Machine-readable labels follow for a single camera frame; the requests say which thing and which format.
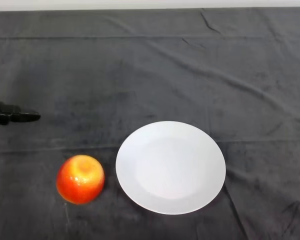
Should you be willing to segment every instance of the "white plate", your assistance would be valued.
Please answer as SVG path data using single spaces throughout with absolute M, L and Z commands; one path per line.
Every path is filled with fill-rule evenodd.
M 176 121 L 155 122 L 133 132 L 119 149 L 115 169 L 133 201 L 170 215 L 210 203 L 226 177 L 225 159 L 215 141 Z

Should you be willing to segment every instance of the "plate center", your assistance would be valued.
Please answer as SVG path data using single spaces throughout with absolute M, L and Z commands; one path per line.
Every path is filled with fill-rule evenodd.
M 142 146 L 136 156 L 136 179 L 157 197 L 182 199 L 202 185 L 202 156 L 200 149 L 184 139 L 154 140 Z

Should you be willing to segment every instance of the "tablecloth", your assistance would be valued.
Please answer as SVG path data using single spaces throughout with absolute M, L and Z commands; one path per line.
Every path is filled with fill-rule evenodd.
M 0 12 L 0 240 L 300 240 L 300 8 Z M 202 209 L 138 206 L 115 171 L 157 121 L 219 145 L 225 184 Z M 105 170 L 92 203 L 55 186 L 77 154 Z

